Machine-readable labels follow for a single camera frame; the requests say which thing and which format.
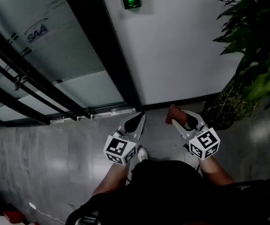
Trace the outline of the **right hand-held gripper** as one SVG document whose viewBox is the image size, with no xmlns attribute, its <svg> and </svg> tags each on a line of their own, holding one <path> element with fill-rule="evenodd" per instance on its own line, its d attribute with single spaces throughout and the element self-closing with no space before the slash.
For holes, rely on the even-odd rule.
<svg viewBox="0 0 270 225">
<path fill-rule="evenodd" d="M 179 131 L 183 138 L 191 136 L 190 131 L 200 131 L 204 126 L 207 126 L 203 118 L 192 111 L 183 110 L 187 115 L 185 125 L 180 124 L 175 119 L 172 119 L 172 124 Z M 189 152 L 197 156 L 200 160 L 205 160 L 219 150 L 220 139 L 213 128 L 203 132 L 198 132 L 189 140 Z"/>
</svg>

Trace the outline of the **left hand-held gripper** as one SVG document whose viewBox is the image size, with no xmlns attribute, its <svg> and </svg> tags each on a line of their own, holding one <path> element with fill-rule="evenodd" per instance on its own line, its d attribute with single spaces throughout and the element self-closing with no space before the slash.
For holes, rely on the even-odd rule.
<svg viewBox="0 0 270 225">
<path fill-rule="evenodd" d="M 146 113 L 137 112 L 122 119 L 118 130 L 109 135 L 103 152 L 109 161 L 127 165 L 138 152 L 138 140 L 143 134 Z"/>
</svg>

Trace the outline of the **brown cloth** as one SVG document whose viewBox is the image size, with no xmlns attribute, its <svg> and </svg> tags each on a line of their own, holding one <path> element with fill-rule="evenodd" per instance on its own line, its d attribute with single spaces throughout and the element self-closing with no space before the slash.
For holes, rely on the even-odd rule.
<svg viewBox="0 0 270 225">
<path fill-rule="evenodd" d="M 178 106 L 171 105 L 166 116 L 166 123 L 172 124 L 172 120 L 176 120 L 180 124 L 185 124 L 187 122 L 187 114 L 183 112 Z"/>
</svg>

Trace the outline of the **person's right forearm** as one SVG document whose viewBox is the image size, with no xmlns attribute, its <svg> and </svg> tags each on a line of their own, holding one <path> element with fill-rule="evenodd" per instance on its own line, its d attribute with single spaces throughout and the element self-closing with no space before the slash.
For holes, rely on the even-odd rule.
<svg viewBox="0 0 270 225">
<path fill-rule="evenodd" d="M 199 166 L 203 177 L 215 186 L 223 186 L 234 183 L 233 178 L 226 173 L 217 160 L 211 156 L 205 160 L 199 159 Z"/>
</svg>

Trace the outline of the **person's left forearm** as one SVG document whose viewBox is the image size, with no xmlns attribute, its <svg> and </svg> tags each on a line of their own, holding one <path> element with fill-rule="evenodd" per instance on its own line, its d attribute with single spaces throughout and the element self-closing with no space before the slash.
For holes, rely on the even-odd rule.
<svg viewBox="0 0 270 225">
<path fill-rule="evenodd" d="M 92 196 L 117 190 L 126 185 L 130 164 L 126 166 L 113 163 L 101 183 L 93 191 Z"/>
</svg>

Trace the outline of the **person's white shoe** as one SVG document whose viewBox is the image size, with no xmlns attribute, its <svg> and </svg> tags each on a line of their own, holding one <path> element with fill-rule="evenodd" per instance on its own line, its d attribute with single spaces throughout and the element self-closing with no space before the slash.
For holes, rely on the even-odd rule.
<svg viewBox="0 0 270 225">
<path fill-rule="evenodd" d="M 145 148 L 140 148 L 140 150 L 138 151 L 138 159 L 139 159 L 139 162 L 148 160 L 148 153 Z"/>
</svg>

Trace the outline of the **woven plant pot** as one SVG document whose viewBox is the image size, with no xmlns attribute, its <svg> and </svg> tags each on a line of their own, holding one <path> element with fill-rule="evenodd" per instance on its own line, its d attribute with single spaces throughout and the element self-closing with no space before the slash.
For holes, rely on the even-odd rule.
<svg viewBox="0 0 270 225">
<path fill-rule="evenodd" d="M 216 131 L 226 130 L 251 116 L 260 99 L 244 100 L 243 93 L 252 82 L 231 80 L 219 94 L 208 98 L 201 113 L 205 123 Z"/>
</svg>

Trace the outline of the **person's black clothing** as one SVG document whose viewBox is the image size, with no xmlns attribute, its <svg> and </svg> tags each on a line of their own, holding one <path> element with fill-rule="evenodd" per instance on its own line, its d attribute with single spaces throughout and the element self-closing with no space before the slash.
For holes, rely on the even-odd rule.
<svg viewBox="0 0 270 225">
<path fill-rule="evenodd" d="M 270 180 L 214 185 L 181 161 L 138 163 L 128 185 L 92 196 L 66 225 L 267 225 Z"/>
</svg>

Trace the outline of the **frosted glass door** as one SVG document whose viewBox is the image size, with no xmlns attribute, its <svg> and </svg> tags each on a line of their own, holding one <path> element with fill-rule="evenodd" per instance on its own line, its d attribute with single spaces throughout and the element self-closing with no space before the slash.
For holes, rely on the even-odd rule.
<svg viewBox="0 0 270 225">
<path fill-rule="evenodd" d="M 124 103 L 67 0 L 0 0 L 0 34 L 82 108 Z"/>
</svg>

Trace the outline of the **green leafy plant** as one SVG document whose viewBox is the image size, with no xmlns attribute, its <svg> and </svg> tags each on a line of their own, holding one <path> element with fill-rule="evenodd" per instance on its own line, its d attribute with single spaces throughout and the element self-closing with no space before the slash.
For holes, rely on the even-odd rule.
<svg viewBox="0 0 270 225">
<path fill-rule="evenodd" d="M 223 55 L 243 55 L 232 80 L 245 85 L 244 100 L 270 95 L 270 0 L 225 0 L 224 4 L 226 10 L 218 18 L 229 20 L 215 42 L 226 44 Z"/>
</svg>

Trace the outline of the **metal door latch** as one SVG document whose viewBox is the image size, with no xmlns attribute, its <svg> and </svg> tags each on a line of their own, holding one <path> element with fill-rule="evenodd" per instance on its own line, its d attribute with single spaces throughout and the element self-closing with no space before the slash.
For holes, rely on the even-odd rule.
<svg viewBox="0 0 270 225">
<path fill-rule="evenodd" d="M 30 72 L 29 70 L 27 73 L 20 72 L 16 77 L 14 83 L 14 91 L 18 91 L 19 88 L 29 79 Z"/>
</svg>

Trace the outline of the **red box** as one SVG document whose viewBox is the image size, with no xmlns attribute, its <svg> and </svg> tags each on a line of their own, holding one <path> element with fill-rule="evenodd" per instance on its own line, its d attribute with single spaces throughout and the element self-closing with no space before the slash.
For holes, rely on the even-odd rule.
<svg viewBox="0 0 270 225">
<path fill-rule="evenodd" d="M 19 210 L 3 211 L 3 214 L 11 224 L 25 225 L 26 218 Z"/>
</svg>

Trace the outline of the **metal door bottom rail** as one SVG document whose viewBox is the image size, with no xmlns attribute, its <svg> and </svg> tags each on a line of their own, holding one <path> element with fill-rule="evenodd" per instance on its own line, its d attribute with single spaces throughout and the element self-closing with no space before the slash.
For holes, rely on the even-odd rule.
<svg viewBox="0 0 270 225">
<path fill-rule="evenodd" d="M 118 115 L 123 115 L 123 114 L 129 114 L 129 113 L 136 113 L 135 108 L 125 108 L 125 109 L 120 109 L 120 108 L 115 108 L 111 109 L 109 112 L 93 112 L 90 115 L 90 120 L 95 119 L 95 118 L 104 118 L 104 117 L 112 117 L 112 116 L 118 116 Z M 71 118 L 57 118 L 57 119 L 52 119 L 51 123 L 63 123 L 66 121 L 73 121 Z"/>
</svg>

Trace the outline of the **glass door with frame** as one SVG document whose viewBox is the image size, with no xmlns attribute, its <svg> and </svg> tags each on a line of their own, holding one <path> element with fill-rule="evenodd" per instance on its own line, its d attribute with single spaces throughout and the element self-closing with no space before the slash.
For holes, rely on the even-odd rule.
<svg viewBox="0 0 270 225">
<path fill-rule="evenodd" d="M 138 112 L 142 111 L 138 92 L 104 0 L 67 2 L 125 103 Z"/>
</svg>

